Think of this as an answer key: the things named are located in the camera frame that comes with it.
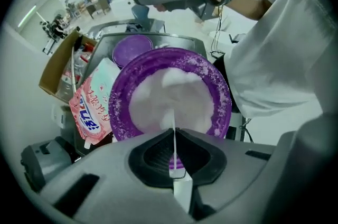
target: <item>white pole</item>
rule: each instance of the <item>white pole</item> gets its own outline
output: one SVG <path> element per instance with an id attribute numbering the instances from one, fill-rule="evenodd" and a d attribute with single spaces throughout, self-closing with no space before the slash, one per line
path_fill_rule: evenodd
<path id="1" fill-rule="evenodd" d="M 36 13 L 37 13 L 37 15 L 42 19 L 42 21 L 43 22 L 46 22 L 46 20 L 42 17 L 42 15 L 41 14 L 39 14 L 39 12 L 38 11 L 36 11 Z"/>

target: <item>hand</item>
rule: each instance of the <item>hand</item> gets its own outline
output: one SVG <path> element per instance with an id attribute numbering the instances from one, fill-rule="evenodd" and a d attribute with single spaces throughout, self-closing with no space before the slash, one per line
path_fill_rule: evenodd
<path id="1" fill-rule="evenodd" d="M 165 11 L 167 11 L 167 9 L 164 7 L 163 4 L 154 5 L 154 7 L 155 7 L 159 12 L 165 12 Z"/>

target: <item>dark clothing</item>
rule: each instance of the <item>dark clothing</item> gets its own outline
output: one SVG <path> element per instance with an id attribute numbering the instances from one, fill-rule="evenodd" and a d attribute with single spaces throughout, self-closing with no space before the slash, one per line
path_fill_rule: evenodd
<path id="1" fill-rule="evenodd" d="M 227 73 L 226 73 L 226 66 L 224 65 L 224 55 L 222 55 L 221 57 L 216 59 L 215 62 L 213 63 L 213 65 L 217 68 L 218 71 L 220 71 L 220 73 L 222 74 L 222 76 L 226 80 L 226 83 L 228 85 L 229 92 L 230 92 L 231 102 L 232 102 L 232 112 L 233 113 L 240 113 L 240 111 L 239 111 L 239 109 L 236 105 L 236 102 L 234 101 L 234 98 L 232 96 L 231 90 L 230 90 L 228 77 L 227 77 Z"/>
<path id="2" fill-rule="evenodd" d="M 52 33 L 64 39 L 66 35 L 63 32 L 59 32 L 57 29 L 59 29 L 60 31 L 63 31 L 63 28 L 60 26 L 59 21 L 55 19 L 51 24 Z"/>
<path id="3" fill-rule="evenodd" d="M 45 31 L 45 33 L 48 35 L 49 38 L 51 38 L 51 24 L 47 22 L 42 23 L 42 29 Z"/>

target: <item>cardboard box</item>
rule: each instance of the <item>cardboard box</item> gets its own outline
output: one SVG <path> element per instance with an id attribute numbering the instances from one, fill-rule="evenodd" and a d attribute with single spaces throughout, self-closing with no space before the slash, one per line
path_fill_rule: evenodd
<path id="1" fill-rule="evenodd" d="M 58 98 L 67 105 L 67 101 L 61 99 L 55 94 L 57 92 L 63 70 L 71 57 L 72 48 L 75 44 L 75 41 L 80 36 L 81 34 L 78 31 L 74 30 L 62 41 L 53 56 L 49 59 L 39 82 L 39 87 L 41 89 L 43 89 L 49 95 Z M 97 44 L 95 40 L 83 36 L 81 44 L 85 43 L 90 43 L 93 46 Z"/>

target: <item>white shirt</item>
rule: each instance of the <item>white shirt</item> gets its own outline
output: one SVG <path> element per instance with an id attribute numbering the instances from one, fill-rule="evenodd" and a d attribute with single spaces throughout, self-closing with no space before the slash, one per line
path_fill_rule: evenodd
<path id="1" fill-rule="evenodd" d="M 269 1 L 267 13 L 224 56 L 239 110 L 247 118 L 268 116 L 317 94 L 323 111 L 333 111 L 338 103 L 338 22 L 331 3 Z"/>

